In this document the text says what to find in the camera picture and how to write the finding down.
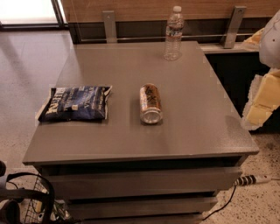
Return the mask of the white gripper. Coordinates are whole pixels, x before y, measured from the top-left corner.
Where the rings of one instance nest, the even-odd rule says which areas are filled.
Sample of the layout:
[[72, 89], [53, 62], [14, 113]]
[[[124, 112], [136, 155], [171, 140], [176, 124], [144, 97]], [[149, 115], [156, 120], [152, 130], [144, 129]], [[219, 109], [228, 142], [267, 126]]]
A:
[[257, 130], [280, 106], [280, 10], [264, 29], [245, 39], [241, 46], [259, 48], [260, 61], [271, 68], [264, 76], [255, 75], [242, 111], [241, 126], [245, 130]]

